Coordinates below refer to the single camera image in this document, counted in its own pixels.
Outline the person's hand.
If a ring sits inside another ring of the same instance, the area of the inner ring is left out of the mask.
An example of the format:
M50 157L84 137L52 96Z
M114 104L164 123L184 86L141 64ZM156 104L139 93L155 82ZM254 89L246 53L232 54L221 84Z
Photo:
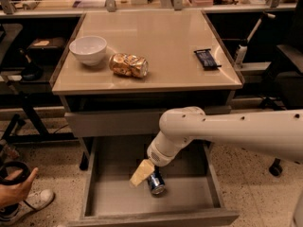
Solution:
M32 169L28 178L15 185L0 185L0 208L4 208L20 201L24 201L31 189L31 186L36 179L39 172L39 168Z

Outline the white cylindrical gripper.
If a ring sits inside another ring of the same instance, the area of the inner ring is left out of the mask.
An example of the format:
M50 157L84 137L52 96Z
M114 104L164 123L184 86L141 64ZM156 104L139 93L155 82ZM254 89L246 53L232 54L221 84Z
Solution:
M168 165L186 146L186 137L168 137L163 132L158 132L148 146L148 159L144 159L140 163L131 177L130 183L134 187L139 186L154 172L154 166Z

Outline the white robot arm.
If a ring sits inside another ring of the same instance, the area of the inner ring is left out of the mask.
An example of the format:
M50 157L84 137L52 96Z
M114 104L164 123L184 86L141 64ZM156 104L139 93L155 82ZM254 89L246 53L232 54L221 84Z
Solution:
M157 166L168 165L194 140L227 144L277 159L303 163L303 111L207 115L198 107L165 111L159 132L130 182L140 185Z

